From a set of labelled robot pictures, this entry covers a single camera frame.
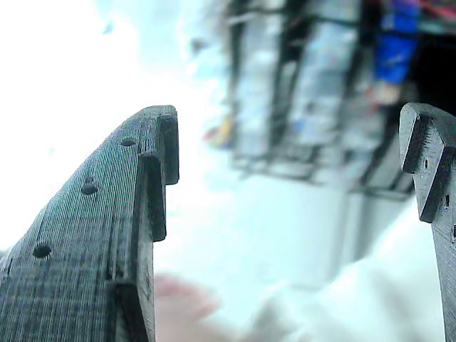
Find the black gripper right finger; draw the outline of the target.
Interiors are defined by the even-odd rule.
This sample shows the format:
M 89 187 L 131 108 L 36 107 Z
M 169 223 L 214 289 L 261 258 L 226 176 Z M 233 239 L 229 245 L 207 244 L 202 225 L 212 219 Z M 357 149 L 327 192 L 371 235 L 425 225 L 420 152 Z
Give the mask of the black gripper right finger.
M 455 340 L 455 116 L 424 103 L 400 111 L 402 171 L 413 176 L 419 219 L 432 226 L 445 340 Z

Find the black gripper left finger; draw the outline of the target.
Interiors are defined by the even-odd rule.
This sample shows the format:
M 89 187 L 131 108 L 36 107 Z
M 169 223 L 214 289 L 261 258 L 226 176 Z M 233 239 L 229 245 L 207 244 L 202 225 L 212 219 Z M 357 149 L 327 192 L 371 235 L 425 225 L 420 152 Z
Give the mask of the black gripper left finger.
M 154 341 L 153 245 L 178 180 L 175 107 L 115 129 L 1 259 L 1 339 Z

